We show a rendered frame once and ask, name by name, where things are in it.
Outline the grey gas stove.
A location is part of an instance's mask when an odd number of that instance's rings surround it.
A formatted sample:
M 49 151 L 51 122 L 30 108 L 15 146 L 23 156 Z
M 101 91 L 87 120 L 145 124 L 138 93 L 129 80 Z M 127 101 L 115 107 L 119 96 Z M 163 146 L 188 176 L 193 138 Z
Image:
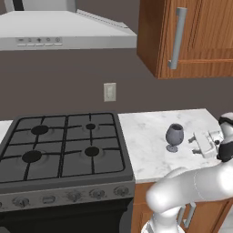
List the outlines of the grey gas stove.
M 114 193 L 128 187 L 125 197 Z M 89 192 L 105 191 L 100 198 Z M 79 191 L 77 202 L 67 194 Z M 0 142 L 0 212 L 132 198 L 135 177 L 118 115 L 97 112 L 22 116 Z M 20 208 L 13 199 L 24 197 Z

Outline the silver range hood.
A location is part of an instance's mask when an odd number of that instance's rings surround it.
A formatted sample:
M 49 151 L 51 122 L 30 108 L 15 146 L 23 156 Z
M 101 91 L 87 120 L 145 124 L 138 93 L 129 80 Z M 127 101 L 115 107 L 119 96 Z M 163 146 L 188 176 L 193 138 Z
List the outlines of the silver range hood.
M 4 0 L 0 51 L 135 48 L 124 23 L 76 7 L 76 0 Z

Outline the white wall switch plate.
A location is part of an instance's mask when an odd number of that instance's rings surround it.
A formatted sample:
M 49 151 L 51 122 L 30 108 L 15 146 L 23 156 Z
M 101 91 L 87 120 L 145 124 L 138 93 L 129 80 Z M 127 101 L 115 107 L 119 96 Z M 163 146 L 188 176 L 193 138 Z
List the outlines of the white wall switch plate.
M 104 101 L 111 102 L 117 99 L 117 84 L 105 83 L 104 84 Z

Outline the wooden wall cupboard door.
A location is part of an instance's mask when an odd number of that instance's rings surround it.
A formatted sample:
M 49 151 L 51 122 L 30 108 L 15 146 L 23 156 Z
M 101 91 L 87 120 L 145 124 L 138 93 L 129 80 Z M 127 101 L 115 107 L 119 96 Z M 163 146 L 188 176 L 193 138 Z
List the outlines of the wooden wall cupboard door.
M 187 16 L 172 70 L 178 7 Z M 140 0 L 137 55 L 158 79 L 233 76 L 233 0 Z

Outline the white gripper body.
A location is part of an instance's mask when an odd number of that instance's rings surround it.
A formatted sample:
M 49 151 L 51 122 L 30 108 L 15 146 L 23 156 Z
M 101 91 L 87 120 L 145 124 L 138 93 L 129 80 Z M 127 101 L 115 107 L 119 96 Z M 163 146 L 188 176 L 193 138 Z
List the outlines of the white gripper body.
M 203 158 L 215 157 L 220 143 L 219 131 L 206 131 L 194 134 Z

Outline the grey stove knob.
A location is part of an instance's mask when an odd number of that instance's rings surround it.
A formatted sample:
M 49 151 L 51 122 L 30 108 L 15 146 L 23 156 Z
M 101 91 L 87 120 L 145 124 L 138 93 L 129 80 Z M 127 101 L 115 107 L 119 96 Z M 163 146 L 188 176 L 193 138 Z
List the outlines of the grey stove knob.
M 89 196 L 92 198 L 100 199 L 105 195 L 105 191 L 99 188 L 95 188 L 89 192 Z
M 29 199 L 24 197 L 18 197 L 13 199 L 13 204 L 16 207 L 24 208 L 29 205 Z
M 128 187 L 124 187 L 124 186 L 116 187 L 114 189 L 114 193 L 117 196 L 125 197 L 125 196 L 127 196 L 129 194 L 129 188 Z
M 82 197 L 82 194 L 79 191 L 72 191 L 69 192 L 66 196 L 68 200 L 77 202 Z

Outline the grey wine glass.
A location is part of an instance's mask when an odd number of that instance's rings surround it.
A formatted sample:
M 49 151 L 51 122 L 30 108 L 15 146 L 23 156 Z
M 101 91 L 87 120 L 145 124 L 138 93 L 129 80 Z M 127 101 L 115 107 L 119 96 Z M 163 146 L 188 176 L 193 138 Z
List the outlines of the grey wine glass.
M 184 140 L 184 128 L 180 124 L 171 124 L 166 132 L 167 151 L 176 153 L 177 146 Z

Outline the black oven door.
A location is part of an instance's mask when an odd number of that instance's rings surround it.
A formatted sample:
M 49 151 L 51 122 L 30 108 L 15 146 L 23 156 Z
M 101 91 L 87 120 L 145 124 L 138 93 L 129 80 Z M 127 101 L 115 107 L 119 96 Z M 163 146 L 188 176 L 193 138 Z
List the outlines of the black oven door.
M 131 233 L 133 199 L 0 214 L 0 233 Z

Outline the wooden base cupboard door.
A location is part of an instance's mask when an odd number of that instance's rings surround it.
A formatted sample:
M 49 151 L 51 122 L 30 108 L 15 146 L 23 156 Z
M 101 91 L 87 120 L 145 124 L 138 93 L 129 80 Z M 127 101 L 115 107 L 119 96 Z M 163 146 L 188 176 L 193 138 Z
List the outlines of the wooden base cupboard door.
M 140 233 L 153 214 L 146 203 L 146 192 L 152 185 L 153 182 L 136 184 L 131 233 Z M 186 233 L 218 233 L 232 205 L 233 198 L 198 202 L 189 227 L 181 227 Z

